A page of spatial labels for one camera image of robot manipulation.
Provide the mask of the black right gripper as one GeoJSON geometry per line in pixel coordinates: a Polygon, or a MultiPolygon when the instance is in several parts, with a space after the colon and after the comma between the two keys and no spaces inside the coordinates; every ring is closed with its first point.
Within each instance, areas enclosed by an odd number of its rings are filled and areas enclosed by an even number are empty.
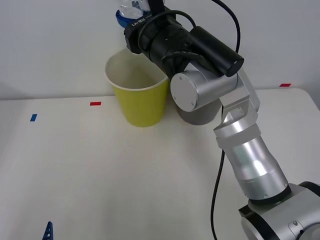
{"type": "Polygon", "coordinates": [[[120,10],[115,13],[118,24],[124,28],[126,46],[132,53],[148,55],[154,38],[167,26],[178,24],[174,13],[161,16],[149,23],[155,16],[147,12],[138,19],[132,19],[124,17],[120,10]]]}

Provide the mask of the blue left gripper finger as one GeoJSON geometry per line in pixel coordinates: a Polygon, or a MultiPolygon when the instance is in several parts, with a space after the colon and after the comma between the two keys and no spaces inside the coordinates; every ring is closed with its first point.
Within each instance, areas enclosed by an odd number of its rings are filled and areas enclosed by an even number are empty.
{"type": "Polygon", "coordinates": [[[47,223],[42,240],[53,240],[53,223],[51,221],[47,223]]]}

